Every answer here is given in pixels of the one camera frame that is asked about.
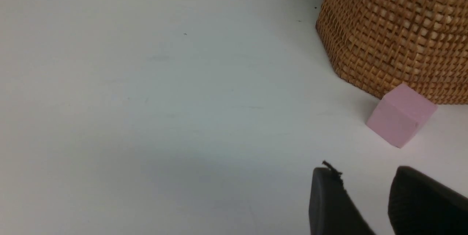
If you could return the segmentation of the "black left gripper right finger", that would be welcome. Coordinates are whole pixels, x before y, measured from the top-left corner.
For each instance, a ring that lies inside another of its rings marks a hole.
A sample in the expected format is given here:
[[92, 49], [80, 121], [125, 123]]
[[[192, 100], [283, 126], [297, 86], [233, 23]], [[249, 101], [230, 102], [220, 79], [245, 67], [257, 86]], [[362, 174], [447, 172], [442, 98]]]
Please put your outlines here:
[[396, 235], [466, 235], [468, 199], [410, 166], [399, 166], [388, 218]]

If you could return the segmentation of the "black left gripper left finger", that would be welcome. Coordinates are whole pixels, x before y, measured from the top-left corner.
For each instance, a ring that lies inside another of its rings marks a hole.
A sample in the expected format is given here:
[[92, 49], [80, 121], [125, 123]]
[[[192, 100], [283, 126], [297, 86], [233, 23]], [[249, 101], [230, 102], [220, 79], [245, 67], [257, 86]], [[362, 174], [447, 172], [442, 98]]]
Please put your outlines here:
[[311, 235], [374, 235], [329, 162], [313, 170], [309, 201]]

